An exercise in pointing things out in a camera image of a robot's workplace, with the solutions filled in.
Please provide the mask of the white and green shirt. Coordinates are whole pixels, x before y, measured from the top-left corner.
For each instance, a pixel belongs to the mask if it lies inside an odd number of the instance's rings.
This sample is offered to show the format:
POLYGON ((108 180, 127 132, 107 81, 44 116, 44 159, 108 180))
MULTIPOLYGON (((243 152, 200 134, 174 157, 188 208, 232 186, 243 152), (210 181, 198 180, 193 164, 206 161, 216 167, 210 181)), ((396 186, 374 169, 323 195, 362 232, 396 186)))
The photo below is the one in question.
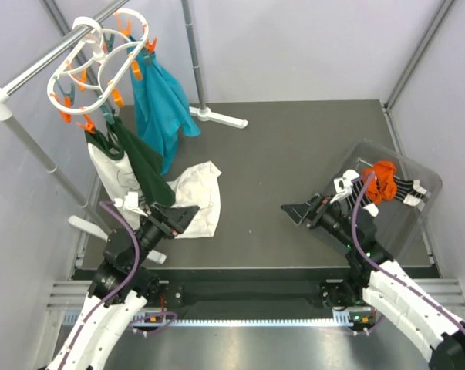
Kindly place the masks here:
POLYGON ((211 161, 185 169, 175 180, 163 177, 163 156, 126 128, 118 117, 103 133, 84 130, 89 158, 111 200, 129 192, 138 195, 139 208, 157 202, 166 207, 198 206, 200 209, 180 239, 210 238, 221 215, 218 178, 221 171, 211 161))

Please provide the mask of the white clip hanger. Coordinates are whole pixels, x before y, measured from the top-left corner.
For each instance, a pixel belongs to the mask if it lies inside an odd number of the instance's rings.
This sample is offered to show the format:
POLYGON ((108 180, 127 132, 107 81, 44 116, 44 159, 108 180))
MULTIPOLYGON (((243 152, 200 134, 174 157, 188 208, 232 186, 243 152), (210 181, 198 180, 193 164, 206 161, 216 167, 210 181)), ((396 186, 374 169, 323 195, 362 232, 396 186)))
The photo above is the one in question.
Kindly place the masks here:
POLYGON ((115 18, 116 29, 86 16, 74 19, 73 31, 85 26, 88 32, 74 44, 47 83, 48 99, 65 123, 81 116, 85 126, 90 126, 90 113, 100 109, 107 116, 113 112, 106 106, 109 101, 123 108, 121 79, 127 73, 138 80, 143 78, 136 58, 147 46, 148 21, 131 8, 119 7, 109 16, 115 18))

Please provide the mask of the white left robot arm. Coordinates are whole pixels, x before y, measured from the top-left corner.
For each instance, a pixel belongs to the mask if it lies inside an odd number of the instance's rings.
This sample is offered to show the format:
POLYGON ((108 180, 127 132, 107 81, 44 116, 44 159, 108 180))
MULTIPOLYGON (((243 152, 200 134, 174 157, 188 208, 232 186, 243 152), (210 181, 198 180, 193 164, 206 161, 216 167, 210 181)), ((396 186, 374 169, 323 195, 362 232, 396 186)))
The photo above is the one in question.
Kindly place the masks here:
POLYGON ((181 235, 198 205, 165 207, 153 202, 133 229, 124 219, 107 239, 103 262, 83 302, 76 323, 48 369, 102 369, 127 327, 145 306, 160 300, 160 278, 143 266, 163 239, 181 235))

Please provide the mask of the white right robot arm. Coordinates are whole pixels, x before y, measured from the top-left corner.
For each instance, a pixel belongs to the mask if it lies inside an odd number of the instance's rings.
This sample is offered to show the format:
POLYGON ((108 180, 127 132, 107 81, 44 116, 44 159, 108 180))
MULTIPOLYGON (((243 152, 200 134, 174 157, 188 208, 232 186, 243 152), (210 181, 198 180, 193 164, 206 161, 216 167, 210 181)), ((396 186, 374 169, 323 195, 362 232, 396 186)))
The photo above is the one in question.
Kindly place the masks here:
POLYGON ((291 220, 321 229, 342 246, 349 272, 322 289, 331 308, 366 305, 388 319, 417 348, 431 369, 465 369, 465 321, 424 291, 376 238, 374 206, 345 210, 317 193, 304 203, 281 205, 291 220))

